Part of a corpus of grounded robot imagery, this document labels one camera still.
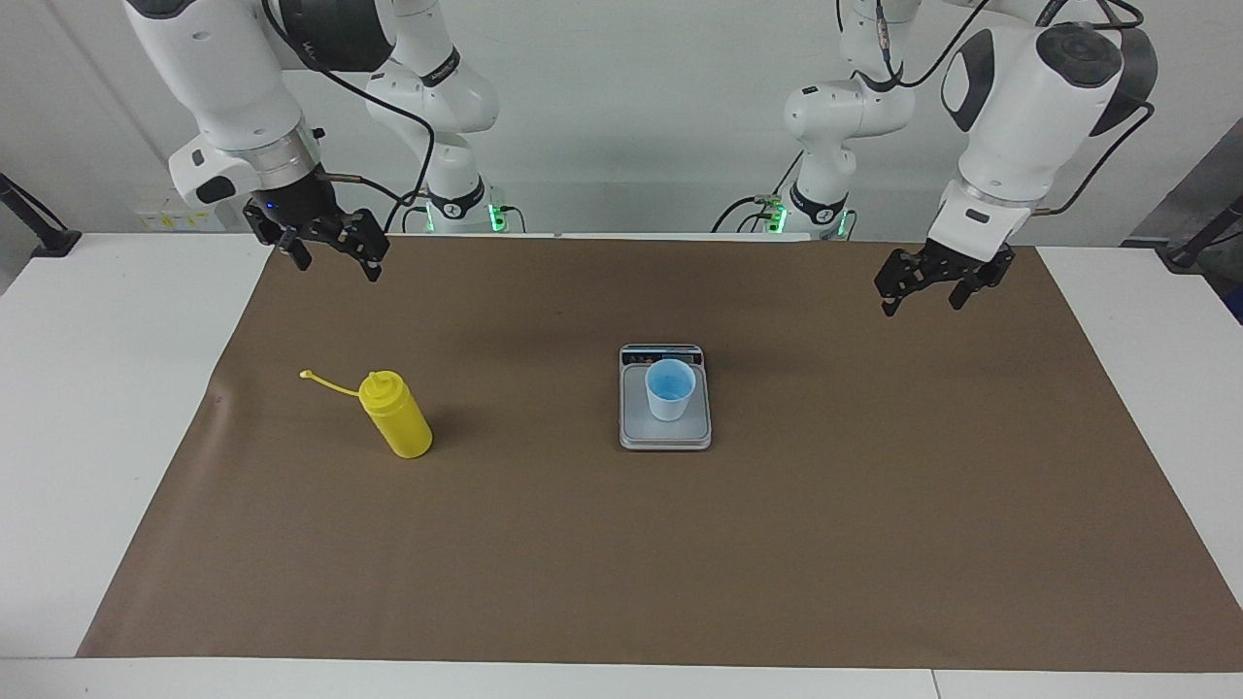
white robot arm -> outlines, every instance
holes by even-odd
[[[169,159],[178,192],[196,205],[249,195],[256,236],[300,269],[311,264],[302,241],[312,240],[357,259],[374,281],[389,244],[370,211],[337,206],[319,162],[323,134],[306,128],[282,67],[373,72],[392,56],[362,95],[384,102],[369,102],[370,113],[429,154],[419,183],[426,175],[434,219],[495,228],[491,206],[479,205],[488,188],[459,134],[491,128],[496,91],[461,61],[436,0],[126,0],[126,10],[199,124]]]
[[[264,2],[278,2],[273,9]],[[126,0],[139,41],[199,136],[169,159],[186,201],[250,199],[246,220],[298,269],[323,243],[375,281],[388,239],[370,211],[346,213],[324,179],[316,138],[281,81],[283,37],[333,70],[374,70],[393,50],[390,0]],[[283,37],[265,22],[276,12]]]
[[[920,1],[851,0],[840,52],[855,73],[846,81],[804,87],[786,102],[786,128],[804,149],[798,177],[782,193],[787,230],[835,229],[856,168],[845,142],[894,133],[910,123],[915,95],[894,87],[889,66],[902,63]]]
[[[492,128],[500,114],[496,90],[462,61],[449,39],[439,0],[394,0],[397,47],[367,92],[421,114],[435,129],[426,173],[429,214],[438,233],[482,233],[503,228],[491,205],[492,190],[480,175],[470,144],[460,134]],[[393,129],[420,158],[429,134],[373,102],[372,117]]]
[[[957,282],[955,308],[997,286],[1014,256],[1006,240],[1032,215],[1054,213],[1039,206],[1058,170],[1090,137],[1140,109],[1145,119],[1152,113],[1156,53],[1137,22],[1120,22],[1095,1],[994,4],[1035,26],[982,30],[955,55],[942,102],[970,144],[924,249],[895,250],[876,276],[888,315],[936,282]]]

digital display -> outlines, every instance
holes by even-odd
[[[661,359],[679,359],[695,366],[704,363],[704,356],[699,352],[669,352],[661,351],[659,347],[634,348],[622,353],[622,363],[624,366],[654,364]]]

table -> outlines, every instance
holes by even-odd
[[[246,235],[91,235],[0,297],[0,695],[1243,697],[1243,674],[70,659],[267,252]],[[1040,255],[1243,601],[1243,328],[1150,251]]]

black cable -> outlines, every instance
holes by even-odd
[[[1093,168],[1088,172],[1088,177],[1085,177],[1084,180],[1079,183],[1079,189],[1075,189],[1075,193],[1070,195],[1070,199],[1068,199],[1065,204],[1058,206],[1057,209],[1037,209],[1035,213],[1033,213],[1032,215],[1057,216],[1059,214],[1066,213],[1070,209],[1070,206],[1074,206],[1075,201],[1079,200],[1079,195],[1083,194],[1085,189],[1088,189],[1088,185],[1091,184],[1093,178],[1095,178],[1096,173],[1099,173],[1100,169],[1105,167],[1105,163],[1109,162],[1110,157],[1112,157],[1114,153],[1116,153],[1117,149],[1121,148],[1124,143],[1126,143],[1126,139],[1130,138],[1132,133],[1135,133],[1136,131],[1140,129],[1140,127],[1147,123],[1147,121],[1151,119],[1152,114],[1155,114],[1157,111],[1157,108],[1154,107],[1151,102],[1145,102],[1144,104],[1140,106],[1140,108],[1145,109],[1146,112],[1144,117],[1140,118],[1140,121],[1131,124],[1131,128],[1126,129],[1126,132],[1117,141],[1115,141],[1114,144],[1110,146],[1108,150],[1105,150],[1105,153],[1100,157],[1100,159],[1096,160],[1096,164],[1093,165]]]
[[[426,206],[410,206],[410,209],[406,213],[401,214],[401,233],[409,233],[408,230],[405,230],[405,220],[409,219],[410,214],[414,214],[414,213],[426,214],[428,213],[428,208]]]
[[[1226,233],[1234,228],[1234,224],[1239,223],[1239,220],[1243,220],[1243,195],[1232,201],[1229,206],[1226,206],[1222,213],[1213,216],[1213,220],[1208,221],[1208,225],[1191,236],[1191,240],[1170,250],[1165,255],[1166,260],[1177,267],[1191,267],[1196,264],[1199,254],[1209,245],[1217,245],[1227,239],[1233,240],[1234,236],[1227,236]]]
[[[1126,0],[1106,0],[1106,1],[1110,5],[1126,10],[1135,19],[1122,22],[1117,21],[1117,15],[1114,15],[1112,12],[1106,12],[1109,15],[1109,22],[1103,25],[1091,25],[1093,29],[1136,29],[1144,24],[1144,12],[1140,11],[1140,9],[1136,7],[1135,5],[1131,5]]]
[[[716,224],[712,225],[712,233],[720,233],[721,224],[725,223],[725,219],[730,218],[730,214],[737,211],[740,208],[746,206],[747,204],[758,204],[759,201],[756,201],[756,199],[757,199],[756,197],[745,197],[742,199],[738,199],[733,204],[730,204],[730,208],[727,208],[725,213],[721,214],[721,218],[716,219]]]
[[[776,197],[776,195],[781,194],[781,188],[786,185],[786,180],[788,180],[788,179],[789,179],[789,175],[791,175],[791,174],[792,174],[792,173],[794,172],[794,168],[797,168],[797,167],[798,167],[798,163],[799,163],[799,160],[802,160],[802,159],[803,159],[803,155],[804,155],[805,153],[807,153],[807,150],[799,150],[799,152],[798,152],[798,155],[794,155],[794,160],[793,160],[793,162],[791,162],[791,164],[789,164],[789,167],[788,167],[788,168],[786,168],[786,174],[781,175],[781,180],[779,180],[779,182],[777,183],[777,187],[774,187],[774,188],[773,188],[773,197]],[[758,224],[759,224],[759,221],[758,221],[758,220],[756,220],[755,223],[752,223],[752,224],[751,224],[751,233],[755,233],[755,231],[756,231],[756,226],[757,226]]]
[[[1212,248],[1214,245],[1221,245],[1222,243],[1229,243],[1231,240],[1234,240],[1236,238],[1238,238],[1241,235],[1243,235],[1243,230],[1241,230],[1238,233],[1233,233],[1231,235],[1227,235],[1226,238],[1214,240],[1214,241],[1209,243],[1208,245],[1204,245],[1204,248],[1208,249],[1208,248]]]
[[[756,231],[756,224],[758,224],[761,220],[763,220],[766,218],[768,218],[768,216],[763,211],[759,211],[758,214],[751,214],[750,216],[742,219],[742,223],[738,224],[738,228],[735,229],[733,233],[742,233],[742,226],[747,225],[747,221],[756,221],[755,224],[751,224],[751,233],[755,233]]]
[[[328,180],[328,182],[341,182],[341,183],[344,183],[344,184],[362,184],[362,185],[365,185],[365,187],[370,187],[372,189],[374,189],[374,190],[384,194],[385,197],[388,197],[389,199],[392,199],[394,201],[400,201],[401,200],[401,198],[397,194],[397,192],[393,192],[392,189],[384,187],[383,184],[380,184],[378,182],[367,179],[363,175],[339,174],[339,173],[322,173],[319,175],[319,179]]]
[[[916,80],[915,82],[902,82],[902,80],[899,78],[897,75],[896,75],[896,72],[894,71],[892,63],[890,63],[889,58],[886,58],[885,60],[885,68],[889,71],[889,77],[892,78],[892,81],[894,81],[892,86],[894,87],[919,87],[919,86],[924,85],[925,82],[927,82],[929,78],[931,78],[933,75],[936,75],[936,71],[941,68],[941,63],[945,63],[945,60],[950,57],[950,53],[953,52],[955,45],[958,44],[958,40],[962,39],[962,35],[967,34],[967,30],[971,29],[972,24],[975,24],[976,17],[979,16],[979,12],[984,11],[984,7],[988,6],[988,2],[989,2],[989,0],[983,0],[983,2],[981,2],[979,5],[976,5],[976,9],[972,10],[971,15],[967,16],[967,21],[962,22],[962,26],[960,26],[958,31],[955,32],[953,39],[951,39],[950,42],[945,45],[945,50],[941,51],[940,56],[937,56],[937,60],[932,63],[932,67],[930,67],[927,70],[927,72],[924,73],[924,76],[920,77],[919,80]]]
[[[411,189],[398,198],[398,200],[393,203],[393,208],[389,209],[388,219],[384,221],[384,230],[388,230],[389,226],[393,225],[393,219],[397,218],[397,213],[401,210],[401,206],[414,205],[414,203],[419,200],[419,197],[423,195],[423,189]]]
[[[1035,26],[1047,27],[1050,24],[1053,24],[1054,17],[1058,16],[1058,12],[1060,12],[1062,9],[1065,7],[1069,1],[1070,0],[1049,0],[1048,2],[1045,2],[1044,10],[1040,11],[1040,16],[1037,17],[1035,20]],[[1094,24],[1091,25],[1093,29],[1098,30],[1136,29],[1144,24],[1144,12],[1140,11],[1140,9],[1136,7],[1135,5],[1131,5],[1126,0],[1105,0],[1105,1],[1109,2],[1110,5],[1114,5],[1115,7],[1121,7],[1122,10],[1126,10],[1135,19],[1125,22],[1119,21],[1116,15],[1106,10],[1105,15],[1109,17],[1109,21],[1105,24]]]
[[[26,201],[29,201],[31,206],[39,209],[47,218],[52,219],[52,221],[55,221],[56,225],[61,226],[61,230],[68,230],[70,229],[70,226],[65,225],[65,221],[62,221],[60,216],[57,216],[56,214],[53,214],[52,210],[48,209],[47,205],[45,205],[42,201],[40,201],[37,197],[35,197],[34,194],[31,194],[31,193],[26,192],[25,189],[22,189],[22,187],[20,184],[17,184],[16,182],[9,179],[9,187],[11,187],[12,190],[16,192],[17,194],[21,194],[21,198],[25,199]]]
[[[522,233],[527,231],[527,216],[526,216],[526,214],[522,213],[522,209],[520,209],[517,206],[501,206],[501,210],[502,211],[517,211],[518,213],[518,220],[522,221]]]
[[[876,45],[880,47],[880,60],[885,62],[885,71],[889,72],[889,86],[883,92],[889,92],[902,81],[901,76],[894,71],[894,56],[890,52],[889,20],[885,17],[885,2],[876,0]]]
[[[1122,21],[1122,17],[1117,16],[1117,12],[1114,11],[1114,6],[1109,4],[1109,0],[1096,0],[1096,5],[1100,6],[1101,12],[1105,12],[1105,19],[1109,20],[1110,24],[1119,24]]]
[[[329,70],[324,68],[323,66],[321,66],[311,56],[303,53],[297,46],[293,45],[293,41],[290,40],[290,35],[285,34],[285,30],[281,29],[281,25],[276,21],[276,15],[272,14],[271,0],[262,0],[261,4],[264,5],[264,16],[267,17],[267,24],[272,27],[272,31],[276,32],[276,36],[280,36],[281,41],[283,41],[285,45],[288,46],[290,50],[293,51],[298,56],[298,60],[302,61],[302,65],[305,65],[307,68],[310,68],[310,70],[312,70],[312,71],[314,71],[314,72],[324,76],[326,78],[328,78],[332,82],[337,83],[338,86],[343,87],[344,90],[347,90],[349,92],[353,92],[354,95],[362,97],[363,100],[367,100],[368,102],[372,102],[373,104],[383,107],[383,108],[393,112],[394,114],[403,116],[403,117],[405,117],[405,118],[408,118],[408,119],[418,123],[419,126],[421,126],[423,128],[425,128],[428,131],[428,152],[423,157],[423,167],[419,169],[419,179],[415,180],[414,189],[411,189],[410,192],[408,192],[405,195],[398,198],[397,203],[393,205],[393,209],[389,211],[388,220],[384,221],[384,233],[388,233],[389,228],[393,226],[393,219],[397,218],[398,210],[403,205],[406,205],[406,206],[409,205],[409,204],[403,204],[403,201],[405,201],[410,197],[416,195],[419,193],[419,190],[423,189],[423,183],[428,178],[428,168],[431,167],[431,155],[433,155],[433,153],[435,153],[436,129],[434,129],[431,127],[431,124],[428,123],[428,119],[425,119],[425,118],[423,118],[423,117],[420,117],[420,116],[418,116],[415,113],[408,112],[408,111],[405,111],[405,109],[403,109],[400,107],[393,106],[393,104],[390,104],[390,103],[380,100],[379,97],[375,97],[374,95],[368,93],[365,90],[360,90],[358,87],[354,87],[353,85],[346,82],[343,78],[338,77],[332,71],[329,71]]]
[[[846,230],[846,240],[850,240],[850,236],[854,235],[854,226],[859,225],[859,211],[846,209],[846,211],[842,215],[850,216],[850,229]]]

plastic cup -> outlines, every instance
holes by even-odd
[[[648,387],[648,408],[660,422],[682,417],[695,393],[695,369],[681,359],[661,359],[648,367],[643,379]]]

